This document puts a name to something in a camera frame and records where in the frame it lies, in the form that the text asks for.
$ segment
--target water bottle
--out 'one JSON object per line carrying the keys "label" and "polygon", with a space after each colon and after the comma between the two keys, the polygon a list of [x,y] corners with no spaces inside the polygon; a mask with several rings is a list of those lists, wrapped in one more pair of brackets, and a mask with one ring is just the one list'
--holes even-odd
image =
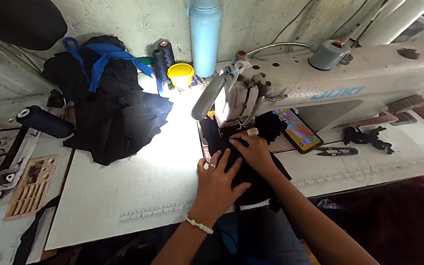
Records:
{"label": "water bottle", "polygon": [[220,0],[191,0],[187,12],[191,21],[192,63],[194,72],[200,77],[209,77],[215,72],[219,51],[222,8]]}

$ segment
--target yellow lid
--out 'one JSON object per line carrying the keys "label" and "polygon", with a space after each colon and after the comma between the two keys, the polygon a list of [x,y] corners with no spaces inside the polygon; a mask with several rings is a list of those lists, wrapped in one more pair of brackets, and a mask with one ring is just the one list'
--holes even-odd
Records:
{"label": "yellow lid", "polygon": [[192,76],[194,74],[194,68],[192,68],[191,65],[189,64],[184,64],[184,63],[180,63],[180,64],[175,64],[170,66],[170,68],[168,69],[168,77],[174,77],[174,76]]}

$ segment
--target dark fabric pile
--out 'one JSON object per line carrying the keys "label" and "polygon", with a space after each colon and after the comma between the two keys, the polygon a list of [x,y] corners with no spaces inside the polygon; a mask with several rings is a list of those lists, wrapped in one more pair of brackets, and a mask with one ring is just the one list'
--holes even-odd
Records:
{"label": "dark fabric pile", "polygon": [[[270,142],[274,142],[276,137],[280,135],[281,131],[287,128],[287,124],[279,120],[279,117],[272,112],[267,112],[256,117],[255,121],[255,127],[260,133],[259,136],[264,138],[268,144]],[[233,165],[236,159],[243,157],[241,153],[228,141],[228,138],[229,136],[243,131],[244,129],[238,130],[238,126],[225,128],[226,131],[223,131],[224,135],[221,137],[218,133],[218,126],[215,120],[207,117],[199,123],[201,124],[202,133],[209,143],[209,152],[211,155],[218,150],[221,150],[223,153],[226,148],[230,148],[231,153],[230,158],[228,159],[226,171]],[[241,139],[237,140],[239,140],[245,147],[248,147],[247,142]],[[291,176],[289,173],[287,173],[279,159],[276,158],[273,154],[271,154],[271,157],[278,169],[284,174],[284,176],[286,176],[287,179],[290,180]],[[267,199],[271,199],[269,201],[269,206],[273,211],[279,211],[280,206],[277,203],[277,197],[274,194],[273,189],[266,182],[266,180],[264,180],[264,178],[262,178],[254,169],[251,168],[251,166],[246,161],[243,161],[239,172],[235,178],[233,178],[232,188],[242,182],[250,182],[252,185],[241,197],[237,199],[235,202],[236,206],[252,205]]]}
{"label": "dark fabric pile", "polygon": [[[90,43],[108,43],[125,51],[117,37],[89,39],[78,51],[88,74],[101,57],[83,47]],[[42,75],[58,85],[67,101],[74,102],[76,131],[63,146],[89,151],[94,162],[105,166],[149,144],[166,124],[173,105],[159,95],[142,92],[137,68],[130,60],[110,59],[96,92],[88,91],[80,64],[69,52],[57,53],[45,62]]]}

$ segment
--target thread snips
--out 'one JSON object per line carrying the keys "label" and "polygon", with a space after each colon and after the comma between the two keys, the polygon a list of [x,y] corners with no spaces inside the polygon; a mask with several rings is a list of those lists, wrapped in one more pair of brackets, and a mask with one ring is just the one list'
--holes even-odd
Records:
{"label": "thread snips", "polygon": [[315,150],[322,151],[317,156],[336,157],[336,156],[352,156],[359,154],[356,148],[352,147],[320,147]]}

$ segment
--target blue fabric strip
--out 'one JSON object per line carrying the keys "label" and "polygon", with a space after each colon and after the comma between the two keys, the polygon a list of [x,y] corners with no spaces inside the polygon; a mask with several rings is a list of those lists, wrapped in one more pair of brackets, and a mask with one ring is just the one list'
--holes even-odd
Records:
{"label": "blue fabric strip", "polygon": [[[69,41],[73,42],[76,49],[73,49],[68,44]],[[78,50],[80,49],[79,42],[75,40],[73,37],[66,37],[66,38],[63,38],[63,46],[65,47],[65,50],[71,53],[71,55],[73,55],[73,57],[79,62],[79,66],[81,66],[81,72],[83,72],[83,75],[86,77],[86,81],[88,83],[91,83],[91,78],[88,76],[88,73],[86,72],[86,69],[84,68],[83,59],[78,54]]]}
{"label": "blue fabric strip", "polygon": [[[68,45],[68,41],[72,41],[76,47],[76,49],[73,49]],[[78,54],[78,50],[80,48],[79,43],[72,37],[66,37],[63,39],[63,45],[65,46],[66,51],[71,53],[73,57],[78,60],[79,65],[81,66],[81,71],[83,72],[83,75],[86,77],[86,80],[88,81],[88,84],[90,84],[89,91],[96,92],[97,87],[99,86],[99,80],[101,79],[101,75],[104,71],[104,67],[109,62],[109,59],[124,59],[124,60],[130,60],[135,65],[135,67],[142,72],[144,72],[146,75],[152,77],[153,70],[145,65],[144,63],[139,63],[137,61],[137,58],[133,56],[132,54],[122,51],[121,48],[106,44],[106,43],[93,43],[88,44],[86,47],[90,48],[93,51],[96,51],[98,54],[101,55],[101,58],[96,61],[93,65],[93,69],[91,72],[92,80],[90,80],[88,74],[86,73],[86,69],[84,67],[83,59]]]}

